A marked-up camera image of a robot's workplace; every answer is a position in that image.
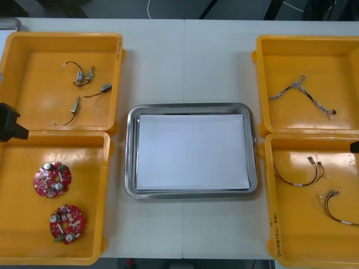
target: black object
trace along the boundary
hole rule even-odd
[[[271,0],[269,8],[264,16],[265,21],[273,21],[277,16],[280,7],[282,6],[284,0]]]
[[[359,153],[359,141],[350,144],[351,153]]]
[[[7,142],[12,137],[27,139],[29,131],[16,123],[20,114],[15,108],[0,103],[0,141]]]
[[[204,12],[202,13],[202,15],[200,16],[200,20],[203,20],[208,12],[211,11],[211,9],[213,8],[213,6],[217,3],[218,0],[211,0],[211,2],[209,2],[208,6],[206,7],[206,9],[204,10]]]

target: wire harness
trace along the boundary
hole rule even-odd
[[[324,201],[324,210],[325,210],[325,213],[332,219],[332,220],[335,220],[337,222],[341,222],[341,223],[344,223],[344,224],[347,224],[347,225],[351,225],[351,226],[359,226],[359,224],[356,224],[356,223],[352,223],[352,222],[349,222],[349,221],[345,221],[345,220],[340,220],[336,217],[333,216],[333,214],[330,212],[329,210],[329,201],[331,198],[333,198],[334,196],[337,196],[338,194],[340,194],[340,191],[335,191],[335,190],[331,190],[328,195],[326,196],[325,198],[325,201]]]
[[[315,176],[314,178],[309,182],[309,183],[305,183],[305,184],[298,184],[298,183],[292,183],[292,182],[289,182],[287,180],[285,180],[278,172],[277,168],[275,167],[275,164],[274,165],[274,170],[276,172],[276,175],[275,177],[281,179],[282,181],[284,181],[285,183],[289,184],[289,185],[292,185],[292,186],[296,186],[296,187],[306,187],[306,186],[310,186],[314,183],[316,183],[318,180],[320,180],[323,175],[324,175],[324,166],[323,164],[321,163],[321,161],[318,161],[317,163],[315,163],[314,159],[310,156],[308,157],[308,161],[311,163],[311,165],[314,167],[315,169]],[[319,172],[319,169],[318,167],[320,167],[321,169],[321,174],[319,175],[318,177],[318,172]]]
[[[304,89],[302,87],[303,82],[305,81],[306,76],[305,75],[301,75],[297,81],[293,81],[292,84],[290,86],[288,86],[286,89],[284,89],[282,92],[280,92],[279,94],[277,94],[276,96],[272,96],[269,99],[270,100],[276,100],[281,98],[288,90],[290,89],[298,89],[300,90],[302,93],[304,93],[306,96],[308,96],[308,98],[320,109],[320,111],[325,114],[329,119],[333,119],[333,115],[336,115],[336,111],[334,109],[327,109],[325,107],[323,107],[321,104],[319,104],[310,94],[309,92],[306,91],[306,89]]]

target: floor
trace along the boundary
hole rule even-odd
[[[30,17],[66,17],[57,9],[44,9],[36,0],[16,0]],[[210,0],[151,0],[153,19],[197,19]],[[303,10],[306,0],[286,0],[286,4]],[[89,18],[148,18],[148,0],[90,0],[82,5]],[[337,0],[331,20],[337,20],[347,0]],[[206,16],[208,20],[262,20],[270,0],[218,0]],[[299,21],[301,11],[282,5],[277,20]]]

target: electronic component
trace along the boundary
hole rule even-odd
[[[306,91],[306,89],[304,89],[302,87],[302,83],[305,81],[306,76],[305,75],[301,75],[299,77],[299,79],[297,81],[293,81],[292,84],[290,86],[288,86],[286,89],[284,89],[282,92],[280,92],[279,94],[277,94],[276,96],[272,96],[269,98],[269,100],[275,100],[275,99],[279,99],[281,98],[288,90],[295,88],[300,90],[302,93],[304,93],[306,96],[308,96],[308,98],[320,109],[320,111],[322,111],[322,113],[324,113],[329,119],[333,118],[333,115],[336,115],[336,111],[334,109],[330,110],[327,109],[325,107],[323,107],[322,105],[320,105],[310,94],[309,92]]]
[[[314,179],[309,182],[309,183],[305,183],[305,184],[298,184],[298,183],[292,183],[292,182],[289,182],[289,181],[286,181],[278,172],[277,168],[275,167],[274,165],[274,170],[277,174],[275,174],[274,176],[281,179],[282,181],[284,181],[285,183],[289,184],[289,185],[292,185],[292,186],[296,186],[296,187],[306,187],[306,186],[310,186],[312,184],[314,184],[315,182],[317,182],[318,180],[320,180],[323,175],[324,175],[324,166],[323,164],[321,163],[321,161],[318,161],[317,163],[315,163],[314,159],[312,156],[308,157],[308,161],[311,163],[311,165],[314,167],[315,169],[315,176],[314,176]],[[320,176],[318,177],[318,166],[321,168],[321,174]]]
[[[76,81],[83,82],[85,80],[85,75],[83,71],[77,73]]]
[[[91,69],[88,70],[86,72],[86,75],[85,75],[85,72],[82,69],[82,67],[76,62],[73,62],[73,61],[66,62],[66,63],[63,64],[63,66],[67,65],[68,63],[73,63],[73,64],[77,65],[78,68],[80,69],[80,71],[78,71],[78,73],[77,73],[77,76],[76,76],[75,80],[73,81],[73,84],[76,87],[83,87],[83,86],[89,84],[90,82],[92,82],[92,79],[94,78],[94,75],[95,75],[94,74],[94,71],[95,71],[94,66],[92,66]]]
[[[335,191],[335,190],[331,190],[328,195],[326,196],[325,198],[325,201],[324,201],[324,210],[325,210],[325,213],[333,220],[337,221],[337,222],[341,222],[343,224],[347,224],[347,225],[351,225],[351,226],[359,226],[359,224],[356,224],[356,223],[352,223],[352,222],[349,222],[349,221],[345,221],[345,220],[340,220],[336,217],[333,216],[333,214],[330,212],[329,210],[329,200],[334,197],[334,196],[337,196],[338,194],[340,194],[339,191]]]
[[[72,106],[71,106],[71,109],[70,109],[70,112],[72,114],[76,114],[77,113],[77,110],[79,109],[79,106],[80,106],[80,97],[78,96],[75,100],[75,102],[73,102]]]
[[[100,95],[100,94],[104,94],[105,92],[109,91],[112,89],[112,84],[110,83],[106,83],[105,85],[101,86],[100,87],[100,92],[97,93],[97,94],[92,94],[92,95],[85,95],[83,94],[83,97],[84,98],[90,98],[90,97],[93,97],[93,96],[97,96],[97,95]]]
[[[95,67],[92,66],[90,70],[87,71],[86,76],[85,76],[85,80],[86,81],[92,81],[92,79],[94,78],[94,71],[95,71]]]
[[[84,216],[76,206],[62,205],[50,217],[50,231],[56,243],[73,243],[80,237],[84,228]]]
[[[105,85],[100,87],[101,92],[107,92],[112,89],[112,85],[110,83],[106,83]]]
[[[73,104],[71,105],[70,112],[72,113],[72,118],[68,122],[66,122],[66,123],[64,123],[62,125],[68,125],[69,123],[71,123],[73,121],[73,119],[75,118],[77,112],[79,111],[79,107],[80,107],[80,97],[78,96],[76,98],[75,102],[73,102]]]
[[[39,195],[47,196],[48,198],[54,198],[67,192],[70,183],[70,170],[59,161],[52,164],[44,164],[40,168],[40,173],[35,174],[33,182],[35,191]]]

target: capacitor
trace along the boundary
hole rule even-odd
[[[65,237],[65,240],[68,242],[71,242],[71,241],[73,241],[74,238],[75,238],[74,234],[67,234]]]
[[[52,164],[44,164],[43,168],[47,171],[52,170],[53,165]]]
[[[61,183],[56,183],[55,184],[55,189],[62,189],[63,185]]]
[[[59,215],[51,215],[50,217],[50,222],[56,222],[60,220],[60,216]]]

